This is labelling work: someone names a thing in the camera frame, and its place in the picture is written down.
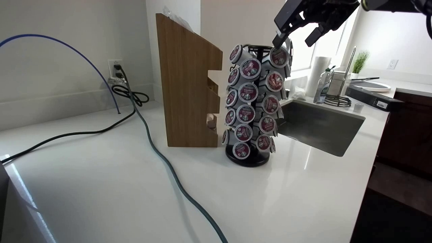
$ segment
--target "sink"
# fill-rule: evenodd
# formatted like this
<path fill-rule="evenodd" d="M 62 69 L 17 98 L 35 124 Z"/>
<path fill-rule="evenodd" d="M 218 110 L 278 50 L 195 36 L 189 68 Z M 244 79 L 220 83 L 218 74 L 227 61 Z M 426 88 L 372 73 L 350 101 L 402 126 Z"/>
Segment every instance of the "sink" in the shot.
<path fill-rule="evenodd" d="M 342 157 L 366 118 L 307 102 L 292 100 L 277 119 L 279 134 Z"/>

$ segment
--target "blue cable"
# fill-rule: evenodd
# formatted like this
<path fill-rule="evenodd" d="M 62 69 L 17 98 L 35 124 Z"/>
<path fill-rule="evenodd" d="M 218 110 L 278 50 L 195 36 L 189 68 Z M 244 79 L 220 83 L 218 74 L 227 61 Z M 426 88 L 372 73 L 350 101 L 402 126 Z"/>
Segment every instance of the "blue cable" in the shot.
<path fill-rule="evenodd" d="M 104 76 L 102 76 L 102 73 L 96 68 L 96 66 L 92 63 L 92 62 L 90 62 L 90 60 L 88 59 L 88 58 L 86 58 L 81 52 L 79 52 L 78 50 L 76 50 L 75 48 L 73 48 L 71 45 L 69 45 L 69 44 L 67 44 L 67 43 L 65 43 L 65 42 L 63 42 L 63 41 L 61 41 L 61 40 L 58 40 L 58 39 L 56 39 L 56 38 L 53 38 L 53 37 L 50 37 L 50 36 L 46 36 L 46 35 L 38 35 L 38 34 L 23 34 L 23 35 L 15 35 L 15 36 L 12 36 L 12 37 L 9 37 L 9 38 L 7 38 L 7 39 L 5 39 L 4 41 L 2 41 L 1 43 L 0 43 L 0 48 L 4 45 L 4 44 L 6 44 L 6 43 L 8 43 L 8 42 L 10 42 L 10 41 L 13 41 L 13 40 L 15 40 L 15 39 L 19 39 L 19 38 L 23 38 L 23 37 L 41 37 L 41 38 L 46 38 L 46 39 L 50 39 L 50 40 L 53 40 L 53 41 L 56 41 L 56 42 L 58 42 L 58 43 L 61 43 L 61 44 L 63 44 L 63 45 L 65 45 L 65 46 L 67 46 L 67 47 L 69 47 L 69 48 L 71 48 L 72 50 L 74 50 L 76 53 L 78 53 L 81 57 L 83 57 L 95 70 L 96 70 L 96 72 L 98 72 L 98 74 L 101 76 L 101 78 L 102 78 L 102 80 L 105 82 L 105 84 L 106 84 L 106 86 L 107 86 L 107 88 L 108 88 L 108 90 L 109 90 L 109 92 L 110 92 L 110 94 L 111 94 L 111 96 L 112 96 L 112 99 L 114 100 L 114 104 L 115 104 L 115 107 L 117 108 L 117 112 L 120 114 L 120 110 L 119 110 L 119 108 L 118 108 L 118 105 L 117 105 L 117 101 L 115 100 L 115 97 L 114 97 L 114 94 L 112 93 L 112 91 L 111 91 L 111 89 L 110 89 L 110 87 L 109 87 L 109 85 L 108 85 L 108 83 L 107 83 L 107 81 L 105 80 L 105 78 L 104 78 Z"/>

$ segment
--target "black box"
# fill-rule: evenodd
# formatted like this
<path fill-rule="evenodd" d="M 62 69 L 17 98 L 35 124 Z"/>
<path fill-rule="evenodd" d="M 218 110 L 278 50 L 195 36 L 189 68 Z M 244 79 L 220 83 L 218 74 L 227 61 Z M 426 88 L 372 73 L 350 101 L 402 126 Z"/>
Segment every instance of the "black box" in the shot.
<path fill-rule="evenodd" d="M 399 110 L 403 104 L 403 101 L 352 85 L 348 86 L 345 95 L 385 112 Z"/>

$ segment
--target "cabinet door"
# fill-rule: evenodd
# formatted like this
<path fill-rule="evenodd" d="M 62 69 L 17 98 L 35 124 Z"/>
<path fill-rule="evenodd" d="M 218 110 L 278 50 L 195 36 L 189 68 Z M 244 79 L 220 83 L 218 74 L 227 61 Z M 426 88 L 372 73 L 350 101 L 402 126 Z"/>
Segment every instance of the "cabinet door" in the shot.
<path fill-rule="evenodd" d="M 378 157 L 432 175 L 432 98 L 396 93 L 405 101 L 389 114 Z"/>

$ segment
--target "electrical outlet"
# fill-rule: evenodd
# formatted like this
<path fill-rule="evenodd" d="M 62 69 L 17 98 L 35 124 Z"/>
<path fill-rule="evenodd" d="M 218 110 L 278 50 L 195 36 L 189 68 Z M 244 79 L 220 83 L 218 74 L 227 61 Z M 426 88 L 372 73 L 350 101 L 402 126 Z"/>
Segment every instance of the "electrical outlet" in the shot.
<path fill-rule="evenodd" d="M 396 64 L 398 61 L 399 61 L 398 59 L 390 60 L 390 63 L 388 64 L 387 69 L 393 69 L 394 70 L 396 68 Z"/>
<path fill-rule="evenodd" d="M 122 67 L 123 66 L 123 60 L 118 59 L 118 60 L 108 60 L 108 68 L 109 68 L 109 76 L 111 78 L 115 78 L 115 73 L 116 73 L 116 69 L 114 68 L 114 65 L 116 64 L 120 64 Z"/>

